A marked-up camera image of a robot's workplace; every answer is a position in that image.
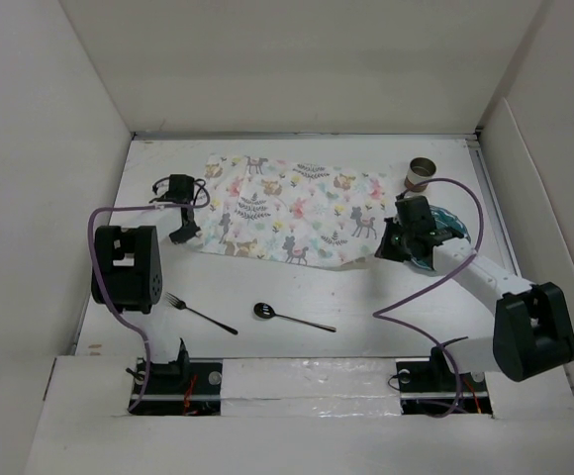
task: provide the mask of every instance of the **cable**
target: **cable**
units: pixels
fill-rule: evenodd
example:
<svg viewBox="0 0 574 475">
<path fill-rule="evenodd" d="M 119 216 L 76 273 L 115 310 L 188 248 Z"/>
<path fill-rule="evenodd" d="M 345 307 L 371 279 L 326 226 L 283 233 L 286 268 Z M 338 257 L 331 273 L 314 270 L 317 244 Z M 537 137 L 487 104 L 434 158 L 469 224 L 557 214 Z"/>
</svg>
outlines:
<svg viewBox="0 0 574 475">
<path fill-rule="evenodd" d="M 190 387 L 184 393 L 184 410 L 181 413 L 182 416 L 186 416 L 188 412 L 188 408 L 190 407 L 190 396 L 192 396 L 192 392 L 195 390 L 195 383 L 197 382 L 197 375 L 195 374 L 190 381 Z"/>
<path fill-rule="evenodd" d="M 394 389 L 395 391 L 401 392 L 401 389 L 399 389 L 399 388 L 397 388 L 397 387 L 395 387 L 395 386 L 393 386 L 393 385 L 391 384 L 391 381 L 392 381 L 393 379 L 397 379 L 397 375 L 396 375 L 396 374 L 393 374 L 390 378 L 388 378 L 388 383 L 386 383 L 386 384 L 388 384 L 388 387 L 389 387 L 389 388 Z"/>
<path fill-rule="evenodd" d="M 150 375 L 150 343 L 148 341 L 148 336 L 146 333 L 140 328 L 135 325 L 130 324 L 127 322 L 120 312 L 116 309 L 111 301 L 111 296 L 109 295 L 109 291 L 105 286 L 104 279 L 102 278 L 102 271 L 100 270 L 100 263 L 98 262 L 98 256 L 96 255 L 95 249 L 95 238 L 94 238 L 94 225 L 96 222 L 96 218 L 101 213 L 119 213 L 125 211 L 149 211 L 149 210 L 161 210 L 165 208 L 189 208 L 189 209 L 200 209 L 205 208 L 210 203 L 210 194 L 202 187 L 205 195 L 206 195 L 206 202 L 202 203 L 201 205 L 178 205 L 174 203 L 169 203 L 165 205 L 155 204 L 155 205 L 146 205 L 146 206 L 128 206 L 122 208 L 114 208 L 111 206 L 106 206 L 102 208 L 98 208 L 91 213 L 89 217 L 89 222 L 87 224 L 87 243 L 89 245 L 89 256 L 91 257 L 91 267 L 93 269 L 93 274 L 96 278 L 96 283 L 98 284 L 98 288 L 100 289 L 100 295 L 102 296 L 102 300 L 104 301 L 105 305 L 111 315 L 115 317 L 115 319 L 122 325 L 129 330 L 133 330 L 137 333 L 143 341 L 144 344 L 144 378 L 142 382 L 142 387 L 140 389 L 140 393 L 138 394 L 138 398 L 129 406 L 129 412 L 132 411 L 143 399 L 144 393 L 146 391 L 146 385 L 148 383 L 148 377 Z"/>
<path fill-rule="evenodd" d="M 481 404 L 478 402 L 478 398 L 476 397 L 476 391 L 474 391 L 474 388 L 472 387 L 471 384 L 467 382 L 467 380 L 464 379 L 463 383 L 465 383 L 465 386 L 467 386 L 469 390 L 472 392 L 472 396 L 474 397 L 474 403 L 476 404 L 476 412 L 478 414 L 483 414 L 483 412 L 481 411 Z"/>
<path fill-rule="evenodd" d="M 481 243 L 483 242 L 483 235 L 485 233 L 485 219 L 483 217 L 483 208 L 481 206 L 480 200 L 478 199 L 476 194 L 468 186 L 464 185 L 460 181 L 453 180 L 451 178 L 431 178 L 430 180 L 424 180 L 420 183 L 417 183 L 417 185 L 415 185 L 415 186 L 424 185 L 424 184 L 428 184 L 428 183 L 432 183 L 432 182 L 439 182 L 439 181 L 444 182 L 444 183 L 451 183 L 453 185 L 458 186 L 459 188 L 462 188 L 474 200 L 474 204 L 476 205 L 476 210 L 478 211 L 478 238 L 476 240 L 476 244 L 474 245 L 474 249 L 476 250 L 476 252 L 478 252 L 481 248 Z M 404 196 L 406 196 L 406 193 L 408 193 L 408 191 L 409 190 L 402 192 L 400 195 L 397 196 L 397 199 L 401 199 Z M 456 274 L 458 274 L 461 270 L 463 270 L 465 267 L 467 267 L 472 262 L 472 260 L 474 260 L 474 257 L 476 257 L 476 254 L 470 255 L 458 267 L 456 267 L 454 270 L 452 270 L 451 272 L 446 274 L 443 278 L 439 279 L 438 281 L 434 282 L 433 284 L 429 285 L 428 287 L 425 287 L 424 289 L 422 289 L 418 292 L 415 292 L 411 296 L 406 297 L 405 299 L 402 299 L 399 302 L 394 303 L 393 305 L 390 305 L 384 309 L 378 310 L 377 312 L 373 313 L 373 317 L 375 317 L 376 319 L 387 320 L 389 322 L 393 322 L 394 324 L 401 325 L 403 327 L 406 327 L 407 329 L 410 329 L 410 330 L 413 330 L 417 333 L 422 334 L 427 339 L 432 341 L 434 343 L 434 345 L 438 349 L 441 350 L 441 352 L 443 353 L 443 356 L 445 356 L 449 360 L 450 364 L 452 365 L 452 372 L 454 373 L 454 380 L 456 381 L 456 392 L 454 393 L 454 401 L 452 401 L 452 404 L 449 406 L 449 409 L 447 411 L 445 411 L 443 414 L 435 415 L 434 417 L 436 417 L 436 418 L 445 418 L 445 417 L 449 416 L 450 414 L 452 414 L 454 411 L 456 411 L 458 402 L 461 398 L 461 392 L 463 389 L 463 387 L 462 387 L 463 385 L 461 383 L 461 377 L 458 374 L 458 365 L 456 364 L 456 361 L 454 360 L 454 357 L 451 355 L 451 353 L 449 351 L 447 351 L 447 349 L 445 349 L 445 347 L 434 336 L 432 336 L 428 332 L 420 329 L 419 327 L 416 327 L 412 324 L 408 324 L 402 320 L 398 320 L 398 319 L 395 319 L 393 317 L 386 317 L 386 316 L 384 316 L 384 314 L 386 314 L 387 312 L 390 312 L 391 310 L 398 309 L 402 305 L 405 305 L 405 304 L 425 295 L 427 292 L 435 289 L 439 285 L 444 284 L 445 282 L 447 282 L 448 280 L 453 278 Z"/>
<path fill-rule="evenodd" d="M 159 178 L 152 184 L 152 192 L 154 195 L 157 194 L 157 190 L 159 189 L 159 185 L 161 185 L 164 181 L 169 181 L 170 177 L 164 176 L 163 178 Z"/>
<path fill-rule="evenodd" d="M 453 339 L 449 339 L 448 341 L 444 341 L 442 343 L 443 346 L 448 346 L 449 344 L 453 344 L 453 343 L 457 343 L 458 341 L 463 341 L 465 339 L 468 339 L 469 336 L 460 336 L 459 338 L 453 338 Z"/>
<path fill-rule="evenodd" d="M 451 405 L 451 404 L 442 403 L 441 401 L 431 401 L 431 400 L 428 400 L 428 399 L 418 399 L 418 400 L 416 400 L 416 403 L 417 403 L 419 406 L 421 406 L 421 404 L 429 404 L 429 405 L 432 405 L 432 406 L 440 406 L 440 407 L 442 407 L 442 408 L 448 408 L 448 409 L 451 409 L 451 408 L 452 408 L 452 405 Z M 459 408 L 458 406 L 455 406 L 454 409 L 452 410 L 452 412 L 453 412 L 453 413 L 459 413 L 459 414 L 469 414 L 467 411 L 465 411 L 464 409 Z M 431 414 L 428 414 L 428 413 L 425 413 L 425 414 L 426 414 L 426 416 L 430 416 L 430 417 L 432 417 L 432 418 L 436 418 L 436 417 L 438 417 L 438 416 L 444 417 L 443 415 L 431 415 Z"/>
<path fill-rule="evenodd" d="M 206 196 L 208 196 L 208 191 L 206 190 L 206 180 L 203 178 L 198 178 L 195 180 L 195 185 L 197 185 L 197 192 L 195 193 L 195 197 L 192 199 L 192 206 L 197 205 L 197 198 L 199 198 L 199 193 L 202 191 L 206 194 Z"/>
</svg>

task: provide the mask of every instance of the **patterned napkin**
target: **patterned napkin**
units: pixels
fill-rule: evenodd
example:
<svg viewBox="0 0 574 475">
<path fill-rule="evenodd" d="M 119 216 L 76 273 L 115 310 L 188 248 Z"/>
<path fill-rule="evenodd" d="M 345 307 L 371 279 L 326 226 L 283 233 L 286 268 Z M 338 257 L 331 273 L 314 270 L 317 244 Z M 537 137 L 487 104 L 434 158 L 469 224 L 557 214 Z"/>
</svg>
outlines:
<svg viewBox="0 0 574 475">
<path fill-rule="evenodd" d="M 189 244 L 215 254 L 339 267 L 375 252 L 384 232 L 384 173 L 258 156 L 212 155 L 212 202 Z"/>
</svg>

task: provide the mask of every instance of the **white wall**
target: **white wall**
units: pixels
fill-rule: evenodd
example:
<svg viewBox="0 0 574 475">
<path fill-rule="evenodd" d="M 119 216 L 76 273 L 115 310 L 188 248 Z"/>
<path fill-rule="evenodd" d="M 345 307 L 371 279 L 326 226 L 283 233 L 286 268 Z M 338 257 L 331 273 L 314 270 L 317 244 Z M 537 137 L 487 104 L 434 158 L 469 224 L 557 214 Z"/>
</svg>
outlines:
<svg viewBox="0 0 574 475">
<path fill-rule="evenodd" d="M 574 325 L 574 0 L 547 3 L 481 142 L 521 269 L 564 288 Z"/>
<path fill-rule="evenodd" d="M 0 0 L 0 475 L 25 466 L 129 141 L 57 0 Z"/>
<path fill-rule="evenodd" d="M 540 0 L 61 0 L 133 131 L 471 133 Z"/>
</svg>

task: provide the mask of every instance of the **screw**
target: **screw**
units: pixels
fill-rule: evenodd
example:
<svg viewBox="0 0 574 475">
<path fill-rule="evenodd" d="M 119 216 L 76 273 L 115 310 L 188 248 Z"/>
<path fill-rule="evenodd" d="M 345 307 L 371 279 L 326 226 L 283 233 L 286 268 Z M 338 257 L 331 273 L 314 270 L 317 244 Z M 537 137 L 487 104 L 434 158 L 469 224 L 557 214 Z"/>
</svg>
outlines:
<svg viewBox="0 0 574 475">
<path fill-rule="evenodd" d="M 222 376 L 221 373 L 219 371 L 213 371 L 212 373 L 210 373 L 208 375 L 208 382 L 210 384 L 212 384 L 213 386 L 217 386 L 218 384 L 221 384 L 221 380 L 222 380 Z"/>
<path fill-rule="evenodd" d="M 407 369 L 402 369 L 397 373 L 397 379 L 401 384 L 408 384 L 410 383 L 410 371 Z"/>
<path fill-rule="evenodd" d="M 127 368 L 126 371 L 133 376 L 134 381 L 137 385 L 141 386 L 144 382 L 144 372 L 143 371 L 134 371 L 131 368 Z"/>
</svg>

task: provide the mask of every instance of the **deer print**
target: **deer print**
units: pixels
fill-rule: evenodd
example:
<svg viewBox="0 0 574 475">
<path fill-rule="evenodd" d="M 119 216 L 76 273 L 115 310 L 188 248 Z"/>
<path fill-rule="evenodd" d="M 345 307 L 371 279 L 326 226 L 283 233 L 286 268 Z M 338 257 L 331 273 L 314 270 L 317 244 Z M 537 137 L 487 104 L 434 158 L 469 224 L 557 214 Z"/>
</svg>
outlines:
<svg viewBox="0 0 574 475">
<path fill-rule="evenodd" d="M 248 242 L 236 243 L 226 240 L 226 255 L 234 255 L 236 257 L 249 257 L 249 254 L 254 251 L 257 244 L 257 239 L 249 240 Z"/>
<path fill-rule="evenodd" d="M 247 158 L 247 171 L 251 175 L 251 170 L 254 168 L 256 174 L 263 174 L 263 163 L 269 161 L 267 158 L 252 158 L 251 156 L 246 156 Z"/>
<path fill-rule="evenodd" d="M 288 236 L 285 238 L 285 243 L 283 244 L 283 249 L 287 251 L 287 259 L 285 259 L 286 263 L 292 263 L 294 259 L 298 259 L 297 264 L 300 265 L 300 261 L 304 260 L 305 265 L 307 264 L 307 251 L 309 250 L 308 247 L 303 247 L 301 249 L 295 249 L 296 246 L 296 238 L 293 236 Z"/>
<path fill-rule="evenodd" d="M 283 192 L 283 187 L 278 184 L 278 181 L 275 180 L 260 180 L 260 183 L 263 185 L 263 192 L 267 196 L 278 196 Z"/>
<path fill-rule="evenodd" d="M 226 241 L 226 234 L 230 230 L 230 213 L 224 213 L 224 215 L 221 216 L 219 226 L 224 227 L 224 233 L 222 234 L 221 239 L 219 239 L 219 244 L 223 244 Z"/>
<path fill-rule="evenodd" d="M 382 185 L 379 184 L 379 180 L 377 178 L 371 178 L 370 182 L 373 185 L 373 191 L 369 193 L 369 196 L 373 200 L 381 200 L 384 196 L 384 189 L 382 188 Z"/>
<path fill-rule="evenodd" d="M 366 228 L 366 237 L 370 236 L 371 230 L 375 233 L 375 238 L 377 238 L 377 232 L 375 231 L 375 218 L 370 218 L 369 220 L 362 220 L 362 209 L 357 206 L 353 206 L 353 212 L 350 214 L 350 218 L 355 220 L 357 227 L 355 231 L 353 231 L 352 236 L 355 238 L 359 238 L 359 235 L 362 234 L 362 230 Z"/>
<path fill-rule="evenodd" d="M 300 220 L 305 216 L 305 203 L 307 202 L 302 198 L 296 198 L 296 201 L 294 201 L 294 203 L 289 207 L 289 211 L 297 220 Z"/>
<path fill-rule="evenodd" d="M 341 188 L 344 191 L 348 191 L 350 190 L 350 186 L 353 181 L 355 181 L 354 176 L 340 174 L 334 179 L 334 187 Z"/>
<path fill-rule="evenodd" d="M 224 169 L 219 163 L 206 165 L 206 178 L 219 178 L 224 172 Z"/>
<path fill-rule="evenodd" d="M 235 181 L 233 181 L 230 186 L 228 186 L 228 193 L 230 193 L 230 196 L 237 198 L 240 195 L 240 186 L 242 183 L 243 177 L 235 178 Z"/>
</svg>

